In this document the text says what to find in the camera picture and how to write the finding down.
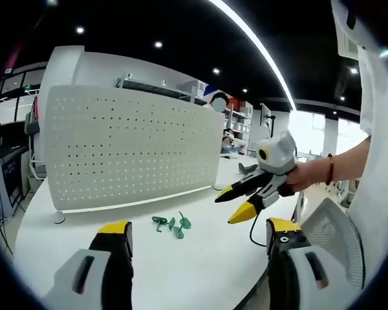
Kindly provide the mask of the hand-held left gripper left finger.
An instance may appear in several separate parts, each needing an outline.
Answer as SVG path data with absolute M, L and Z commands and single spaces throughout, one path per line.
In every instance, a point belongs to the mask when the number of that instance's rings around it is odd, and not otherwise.
M 108 223 L 55 273 L 47 309 L 132 309 L 132 223 Z

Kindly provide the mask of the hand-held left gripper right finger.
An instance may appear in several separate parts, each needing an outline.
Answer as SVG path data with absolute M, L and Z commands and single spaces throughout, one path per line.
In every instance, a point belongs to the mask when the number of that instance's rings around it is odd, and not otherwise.
M 329 278 L 299 225 L 290 220 L 266 221 L 266 269 L 270 309 L 333 309 Z

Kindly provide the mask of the person's right hand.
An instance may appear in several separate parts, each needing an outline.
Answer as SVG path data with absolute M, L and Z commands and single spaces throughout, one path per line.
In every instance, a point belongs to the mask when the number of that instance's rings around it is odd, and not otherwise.
M 298 164 L 287 176 L 287 185 L 294 192 L 307 189 L 315 183 L 326 183 L 329 179 L 330 160 L 323 158 Z

